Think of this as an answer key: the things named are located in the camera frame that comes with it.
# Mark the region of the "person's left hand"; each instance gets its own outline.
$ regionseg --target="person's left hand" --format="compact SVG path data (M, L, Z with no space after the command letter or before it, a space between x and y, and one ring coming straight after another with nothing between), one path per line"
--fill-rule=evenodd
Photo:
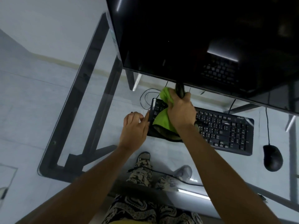
M119 147L136 151L144 143L149 129L149 112L143 117L141 113L132 112L123 120L123 130L119 141Z

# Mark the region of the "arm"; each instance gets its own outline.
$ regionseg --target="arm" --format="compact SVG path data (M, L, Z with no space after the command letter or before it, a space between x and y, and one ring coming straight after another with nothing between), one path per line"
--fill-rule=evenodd
M174 105L168 116L185 143L215 209L225 223L280 223L267 205L194 127L196 110L190 93L180 99L170 90Z
M137 112L127 115L115 151L18 223L89 223L122 166L145 141L148 117L149 113L144 118Z

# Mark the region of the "pant leg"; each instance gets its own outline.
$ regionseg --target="pant leg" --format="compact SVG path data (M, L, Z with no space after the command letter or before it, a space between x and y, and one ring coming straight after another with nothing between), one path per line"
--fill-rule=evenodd
M148 160L141 160L135 167L140 167L132 172L128 182L151 186L152 171L143 168L152 168ZM131 198L128 196L117 195L109 208L102 224L108 224L117 220L131 219L141 222L157 223L157 205L152 202Z
M163 175L158 179L155 188L165 191L176 191L176 181L173 177ZM159 224L202 224L197 213L165 205L158 205L158 220Z

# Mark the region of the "cleaning cloth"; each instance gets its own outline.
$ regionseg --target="cleaning cloth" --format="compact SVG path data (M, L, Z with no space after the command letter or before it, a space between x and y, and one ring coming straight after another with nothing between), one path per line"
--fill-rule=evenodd
M171 98L171 95L169 93L169 88L165 87L161 92L160 92L160 98L165 102L168 103L170 101L173 103L173 99ZM174 126L171 124L168 113L167 113L168 108L162 110L157 117L155 118L153 122L153 127L164 137L167 139L170 139L172 141L181 141L181 138L179 137L176 129Z

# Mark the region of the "person's left arm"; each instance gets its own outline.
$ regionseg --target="person's left arm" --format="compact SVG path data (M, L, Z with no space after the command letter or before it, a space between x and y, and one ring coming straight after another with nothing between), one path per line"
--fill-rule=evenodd
M148 117L149 113L127 115L116 150L17 223L89 223L122 166L145 141Z

